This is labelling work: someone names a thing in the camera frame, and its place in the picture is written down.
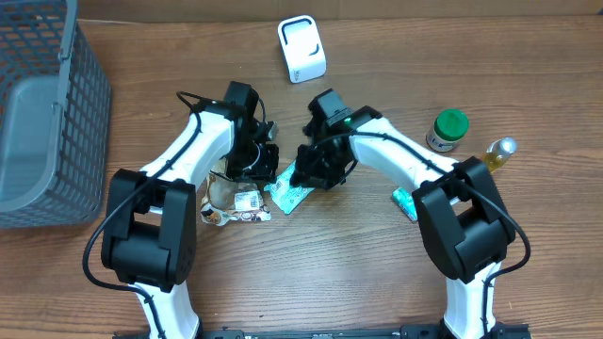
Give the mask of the small teal white carton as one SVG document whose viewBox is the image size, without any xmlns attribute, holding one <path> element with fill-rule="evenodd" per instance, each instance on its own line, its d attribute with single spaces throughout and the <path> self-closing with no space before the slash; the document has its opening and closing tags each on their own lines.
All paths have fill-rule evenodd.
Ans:
<svg viewBox="0 0 603 339">
<path fill-rule="evenodd" d="M 411 222 L 417 222 L 415 203 L 412 195 L 399 187 L 392 193 L 392 200 L 399 206 L 401 211 Z"/>
</svg>

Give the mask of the green white yogurt cup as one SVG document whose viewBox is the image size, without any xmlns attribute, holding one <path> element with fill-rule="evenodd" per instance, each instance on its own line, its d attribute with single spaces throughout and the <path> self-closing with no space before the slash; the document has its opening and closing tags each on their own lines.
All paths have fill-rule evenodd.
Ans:
<svg viewBox="0 0 603 339">
<path fill-rule="evenodd" d="M 427 144 L 436 152 L 450 152 L 466 135 L 469 126 L 469 118 L 460 109 L 443 110 L 426 135 Z"/>
</svg>

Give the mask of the brown white snack bag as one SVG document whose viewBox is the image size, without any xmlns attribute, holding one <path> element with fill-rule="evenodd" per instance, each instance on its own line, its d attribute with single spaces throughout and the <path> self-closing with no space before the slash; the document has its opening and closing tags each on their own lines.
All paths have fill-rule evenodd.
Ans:
<svg viewBox="0 0 603 339">
<path fill-rule="evenodd" d="M 234 182 L 226 176 L 226 160 L 221 159 L 206 177 L 200 215 L 204 223 L 224 226 L 228 222 L 271 220 L 259 187 L 253 182 Z"/>
</svg>

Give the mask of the teal snack packet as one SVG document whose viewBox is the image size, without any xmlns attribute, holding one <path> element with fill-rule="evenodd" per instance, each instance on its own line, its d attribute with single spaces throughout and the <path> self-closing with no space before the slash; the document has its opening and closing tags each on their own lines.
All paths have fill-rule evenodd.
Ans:
<svg viewBox="0 0 603 339">
<path fill-rule="evenodd" d="M 272 201 L 286 215 L 291 214 L 296 207 L 314 190 L 312 187 L 292 186 L 290 179 L 295 171 L 293 161 L 277 178 L 274 184 L 267 184 L 264 191 L 268 192 Z"/>
</svg>

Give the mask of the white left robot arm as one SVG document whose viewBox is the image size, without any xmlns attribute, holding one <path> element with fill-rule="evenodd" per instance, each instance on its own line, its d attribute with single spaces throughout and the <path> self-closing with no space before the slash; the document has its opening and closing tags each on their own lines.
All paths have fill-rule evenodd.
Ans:
<svg viewBox="0 0 603 339">
<path fill-rule="evenodd" d="M 264 104 L 251 85 L 233 81 L 220 100 L 176 95 L 189 110 L 187 126 L 152 163 L 113 175 L 106 217 L 92 235 L 119 280 L 114 289 L 139 298 L 150 338 L 203 335 L 186 280 L 196 255 L 196 194 L 206 176 L 224 160 L 230 180 L 273 183 L 278 166 L 276 125 L 254 116 Z"/>
</svg>

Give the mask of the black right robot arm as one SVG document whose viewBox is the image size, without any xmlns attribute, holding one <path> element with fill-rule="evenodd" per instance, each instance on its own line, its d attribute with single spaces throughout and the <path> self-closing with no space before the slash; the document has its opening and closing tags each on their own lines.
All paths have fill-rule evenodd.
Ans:
<svg viewBox="0 0 603 339">
<path fill-rule="evenodd" d="M 347 107 L 328 89 L 309 104 L 290 179 L 293 186 L 330 189 L 362 164 L 412 195 L 423 246 L 446 278 L 442 338 L 500 338 L 492 311 L 494 284 L 515 228 L 496 184 L 477 158 L 463 162 L 427 150 L 370 106 Z"/>
</svg>

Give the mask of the yellow liquid glass bottle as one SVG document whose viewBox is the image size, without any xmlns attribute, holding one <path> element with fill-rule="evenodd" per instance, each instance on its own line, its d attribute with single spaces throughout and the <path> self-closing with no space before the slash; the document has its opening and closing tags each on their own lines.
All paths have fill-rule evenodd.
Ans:
<svg viewBox="0 0 603 339">
<path fill-rule="evenodd" d="M 490 172 L 501 168 L 517 151 L 518 144 L 513 137 L 503 137 L 494 141 L 486 150 L 481 161 Z"/>
</svg>

